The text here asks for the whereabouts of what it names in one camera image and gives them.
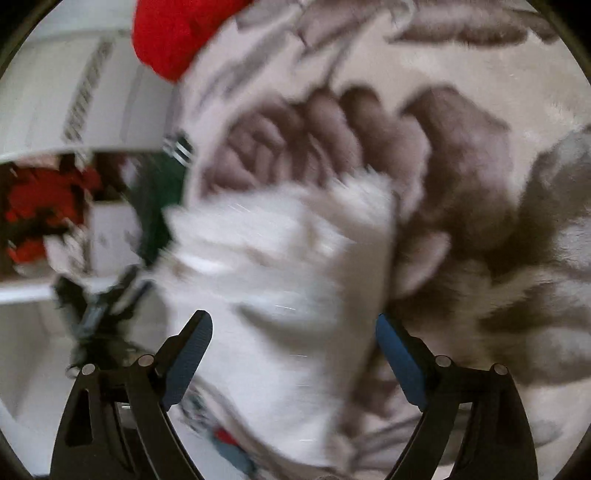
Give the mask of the white fringed knit garment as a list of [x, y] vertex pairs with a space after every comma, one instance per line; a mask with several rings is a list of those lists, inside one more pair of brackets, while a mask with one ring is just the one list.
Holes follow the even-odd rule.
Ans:
[[154, 278], [168, 330], [211, 315], [193, 386], [235, 438], [295, 464], [338, 464], [339, 417], [384, 302], [394, 212], [391, 179], [367, 170], [167, 209], [172, 242]]

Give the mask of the dark green striped garment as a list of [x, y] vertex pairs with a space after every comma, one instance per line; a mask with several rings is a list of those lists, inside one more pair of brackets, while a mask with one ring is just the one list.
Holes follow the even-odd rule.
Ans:
[[136, 254], [150, 268], [171, 241], [164, 210], [179, 205], [185, 176], [192, 165], [193, 148], [182, 135], [164, 138], [162, 149], [139, 155], [137, 177], [129, 203], [137, 216], [141, 234]]

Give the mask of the white shelf unit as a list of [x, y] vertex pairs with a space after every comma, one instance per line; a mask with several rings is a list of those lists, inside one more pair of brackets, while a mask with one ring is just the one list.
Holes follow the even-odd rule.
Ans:
[[139, 262], [130, 197], [174, 100], [124, 31], [20, 48], [1, 78], [3, 304], [49, 299], [62, 273], [97, 289]]

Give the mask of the pink floral plush blanket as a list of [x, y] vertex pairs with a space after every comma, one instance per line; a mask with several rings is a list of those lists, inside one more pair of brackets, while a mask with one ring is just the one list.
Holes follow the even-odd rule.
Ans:
[[[193, 148], [183, 204], [283, 183], [388, 176], [394, 240], [380, 313], [461, 367], [506, 366], [539, 479], [590, 426], [590, 85], [523, 1], [257, 1], [180, 83]], [[244, 479], [381, 479], [421, 416], [374, 344], [332, 468], [235, 438], [193, 380], [185, 425]]]

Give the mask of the red garment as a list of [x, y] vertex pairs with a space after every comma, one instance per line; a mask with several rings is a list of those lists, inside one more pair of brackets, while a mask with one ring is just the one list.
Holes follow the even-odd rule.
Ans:
[[246, 0], [139, 0], [134, 52], [156, 75], [176, 82], [223, 23], [249, 5]]

